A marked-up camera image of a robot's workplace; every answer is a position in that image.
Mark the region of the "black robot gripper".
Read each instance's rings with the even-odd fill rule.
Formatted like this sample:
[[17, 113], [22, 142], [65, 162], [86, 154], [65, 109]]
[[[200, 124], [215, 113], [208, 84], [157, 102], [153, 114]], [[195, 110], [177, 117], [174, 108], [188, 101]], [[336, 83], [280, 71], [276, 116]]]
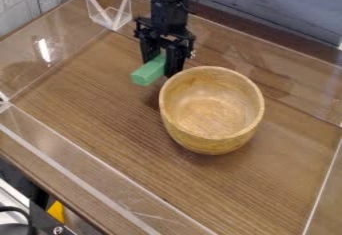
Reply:
[[142, 62], [165, 49], [166, 78], [182, 70], [184, 61], [192, 57], [195, 35], [187, 28], [188, 14], [188, 0], [150, 0], [149, 16], [134, 19]]

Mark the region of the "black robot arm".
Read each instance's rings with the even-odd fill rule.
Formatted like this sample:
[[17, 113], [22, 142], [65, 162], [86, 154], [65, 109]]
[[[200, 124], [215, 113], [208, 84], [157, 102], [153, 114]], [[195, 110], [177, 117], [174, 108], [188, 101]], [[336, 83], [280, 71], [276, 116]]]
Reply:
[[196, 36], [187, 28], [189, 0], [149, 0], [148, 17], [134, 18], [133, 36], [140, 41], [141, 58], [150, 61], [165, 50], [164, 76], [182, 70], [193, 56]]

